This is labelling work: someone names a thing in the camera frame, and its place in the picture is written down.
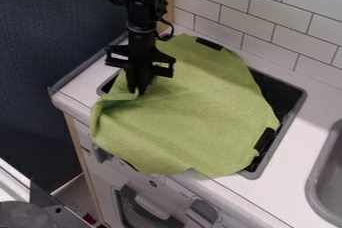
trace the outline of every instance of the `sink basin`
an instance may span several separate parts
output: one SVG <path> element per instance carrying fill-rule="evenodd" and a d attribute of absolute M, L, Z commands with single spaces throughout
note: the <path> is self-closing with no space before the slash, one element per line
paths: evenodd
<path fill-rule="evenodd" d="M 319 216 L 342 227 L 342 120 L 333 126 L 315 163 L 306 196 Z"/>

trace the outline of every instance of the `oven door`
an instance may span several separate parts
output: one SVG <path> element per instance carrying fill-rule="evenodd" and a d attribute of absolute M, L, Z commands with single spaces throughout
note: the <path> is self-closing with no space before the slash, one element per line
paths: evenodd
<path fill-rule="evenodd" d="M 125 228 L 210 228 L 218 220 L 218 212 L 198 199 L 182 216 L 165 216 L 152 203 L 142 202 L 136 191 L 128 186 L 112 191 L 121 222 Z"/>

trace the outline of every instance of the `floor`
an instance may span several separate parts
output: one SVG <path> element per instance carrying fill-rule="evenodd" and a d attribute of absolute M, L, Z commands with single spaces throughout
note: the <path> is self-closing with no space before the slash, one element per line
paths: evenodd
<path fill-rule="evenodd" d="M 53 196 L 80 217 L 90 214 L 95 220 L 97 219 L 96 210 L 83 175 L 79 175 L 53 192 Z"/>

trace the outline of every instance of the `cloth fold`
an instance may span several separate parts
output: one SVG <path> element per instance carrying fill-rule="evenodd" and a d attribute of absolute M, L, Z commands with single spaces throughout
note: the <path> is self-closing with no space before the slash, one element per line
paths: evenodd
<path fill-rule="evenodd" d="M 193 168 L 214 178 L 251 164 L 259 138 L 279 121 L 237 54 L 196 39 L 158 42 L 177 59 L 175 76 L 156 78 L 144 96 L 129 93 L 120 73 L 92 108 L 96 144 L 150 174 Z"/>

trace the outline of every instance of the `white countertop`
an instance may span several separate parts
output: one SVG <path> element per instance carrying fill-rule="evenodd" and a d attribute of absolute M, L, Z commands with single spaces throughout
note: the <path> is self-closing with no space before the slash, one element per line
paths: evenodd
<path fill-rule="evenodd" d="M 176 32 L 200 35 L 179 26 L 176 26 Z M 306 179 L 330 128 L 342 119 L 342 91 L 265 59 L 220 44 L 240 54 L 250 67 L 306 90 L 308 97 L 259 179 L 251 181 L 235 174 L 215 180 L 203 180 L 197 179 L 193 172 L 175 177 L 179 180 L 186 178 L 193 185 L 205 187 L 230 201 L 234 200 L 241 208 L 256 211 L 255 214 L 260 216 L 257 213 L 258 206 L 274 216 L 273 219 L 280 219 L 292 227 L 335 227 L 311 209 L 304 190 Z M 53 96 L 54 104 L 87 124 L 90 108 L 98 98 L 96 88 L 115 71 L 117 68 L 105 66 L 101 58 L 56 93 Z M 232 191 L 240 198 L 232 197 Z M 275 224 L 276 220 L 269 223 L 272 222 L 273 227 L 280 227 Z"/>

